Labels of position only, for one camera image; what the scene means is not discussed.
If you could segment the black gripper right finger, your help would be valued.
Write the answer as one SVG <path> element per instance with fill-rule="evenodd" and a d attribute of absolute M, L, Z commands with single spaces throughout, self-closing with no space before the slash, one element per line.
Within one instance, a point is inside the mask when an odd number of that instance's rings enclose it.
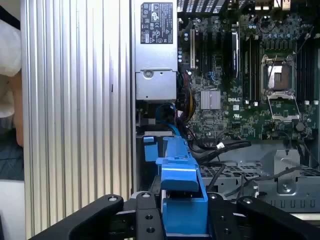
<path fill-rule="evenodd" d="M 318 240 L 320 228 L 251 196 L 231 203 L 208 195 L 212 240 Z"/>

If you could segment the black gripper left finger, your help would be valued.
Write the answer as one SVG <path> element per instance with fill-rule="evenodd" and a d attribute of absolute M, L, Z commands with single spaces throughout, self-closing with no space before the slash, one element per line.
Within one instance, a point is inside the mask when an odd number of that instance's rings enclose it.
<path fill-rule="evenodd" d="M 163 240 L 162 215 L 154 194 L 125 201 L 107 194 L 32 237 L 34 240 Z"/>

